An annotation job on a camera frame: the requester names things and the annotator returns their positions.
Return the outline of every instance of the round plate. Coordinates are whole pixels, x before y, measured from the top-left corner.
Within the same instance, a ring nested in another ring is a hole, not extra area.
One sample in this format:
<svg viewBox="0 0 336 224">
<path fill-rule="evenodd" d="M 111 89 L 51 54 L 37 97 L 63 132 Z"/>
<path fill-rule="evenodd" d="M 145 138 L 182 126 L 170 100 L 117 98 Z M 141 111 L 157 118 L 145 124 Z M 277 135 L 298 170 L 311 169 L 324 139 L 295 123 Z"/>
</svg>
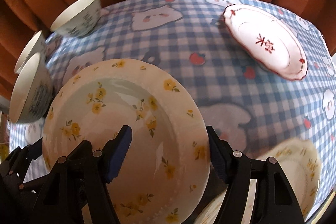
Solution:
<svg viewBox="0 0 336 224">
<path fill-rule="evenodd" d="M 301 80 L 306 76 L 305 52 L 283 22 L 245 4 L 226 7 L 223 17 L 238 43 L 269 70 L 287 80 Z"/>
<path fill-rule="evenodd" d="M 310 140 L 289 139 L 280 143 L 265 155 L 260 156 L 258 160 L 266 160 L 268 157 L 275 157 L 280 163 L 294 190 L 305 218 L 314 205 L 321 173 L 321 161 L 313 143 Z M 241 224 L 250 223 L 256 181 L 251 180 Z M 194 224 L 213 224 L 224 200 L 225 193 L 226 190 L 214 198 L 198 215 Z"/>
<path fill-rule="evenodd" d="M 132 143 L 118 177 L 107 184 L 120 222 L 182 223 L 209 177 L 209 139 L 191 96 L 154 65 L 112 59 L 71 78 L 46 119 L 47 167 L 84 139 L 93 151 L 102 149 L 124 124 L 132 128 Z"/>
</svg>

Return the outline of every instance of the dish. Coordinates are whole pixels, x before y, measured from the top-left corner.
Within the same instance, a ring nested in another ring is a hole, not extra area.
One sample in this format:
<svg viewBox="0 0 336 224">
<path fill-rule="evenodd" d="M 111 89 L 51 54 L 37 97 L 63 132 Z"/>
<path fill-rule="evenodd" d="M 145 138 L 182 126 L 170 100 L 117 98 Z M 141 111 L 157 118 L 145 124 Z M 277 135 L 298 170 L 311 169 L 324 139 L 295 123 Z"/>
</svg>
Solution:
<svg viewBox="0 0 336 224">
<path fill-rule="evenodd" d="M 305 52 L 293 32 L 273 15 L 253 6 L 226 7 L 224 22 L 233 37 L 257 61 L 287 80 L 302 80 Z"/>
<path fill-rule="evenodd" d="M 321 173 L 321 161 L 313 143 L 310 140 L 289 139 L 258 159 L 266 160 L 268 157 L 275 157 L 280 163 L 298 199 L 303 217 L 306 218 L 314 205 Z M 256 180 L 251 180 L 241 224 L 250 223 L 255 190 Z M 226 190 L 214 198 L 198 215 L 194 224 L 213 224 L 225 193 Z"/>
<path fill-rule="evenodd" d="M 16 74 L 19 74 L 23 66 L 26 64 L 26 62 L 31 58 L 35 53 L 39 52 L 41 53 L 42 59 L 45 60 L 46 57 L 46 43 L 45 43 L 45 38 L 42 34 L 42 31 L 38 31 L 37 33 L 34 34 L 34 36 L 29 40 L 23 51 L 21 52 L 15 68 L 14 72 Z"/>
<path fill-rule="evenodd" d="M 9 104 L 13 123 L 35 122 L 48 110 L 53 84 L 42 55 L 35 53 L 19 74 Z"/>
<path fill-rule="evenodd" d="M 103 148 L 124 124 L 133 140 L 118 177 L 107 185 L 120 222 L 182 223 L 208 180 L 209 139 L 191 96 L 154 65 L 112 59 L 71 78 L 46 118 L 47 168 L 83 139 L 93 150 Z"/>
<path fill-rule="evenodd" d="M 95 27 L 100 10 L 100 0 L 77 0 L 55 19 L 50 30 L 64 37 L 84 36 Z"/>
</svg>

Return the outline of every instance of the floral plate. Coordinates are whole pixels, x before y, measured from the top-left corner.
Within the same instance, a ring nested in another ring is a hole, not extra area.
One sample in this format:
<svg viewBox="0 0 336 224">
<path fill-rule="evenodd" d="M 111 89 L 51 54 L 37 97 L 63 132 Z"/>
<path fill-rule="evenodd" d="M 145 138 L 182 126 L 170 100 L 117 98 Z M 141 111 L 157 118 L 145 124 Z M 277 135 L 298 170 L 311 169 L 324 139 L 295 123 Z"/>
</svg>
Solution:
<svg viewBox="0 0 336 224">
<path fill-rule="evenodd" d="M 191 96 L 154 65 L 112 59 L 71 78 L 46 118 L 47 168 L 84 139 L 102 149 L 124 124 L 132 128 L 132 143 L 118 177 L 107 184 L 120 222 L 182 223 L 208 180 L 209 139 Z"/>
<path fill-rule="evenodd" d="M 310 140 L 289 139 L 283 141 L 258 159 L 266 160 L 268 157 L 275 157 L 280 163 L 294 190 L 303 217 L 306 218 L 314 205 L 321 173 L 321 161 L 313 143 Z M 250 190 L 241 224 L 250 223 L 256 181 L 251 180 L 250 182 Z M 214 198 L 198 215 L 194 224 L 213 224 L 224 200 L 225 193 L 226 190 Z"/>
<path fill-rule="evenodd" d="M 226 7 L 223 18 L 237 42 L 266 68 L 287 80 L 301 80 L 306 76 L 305 52 L 281 20 L 245 4 Z"/>
</svg>

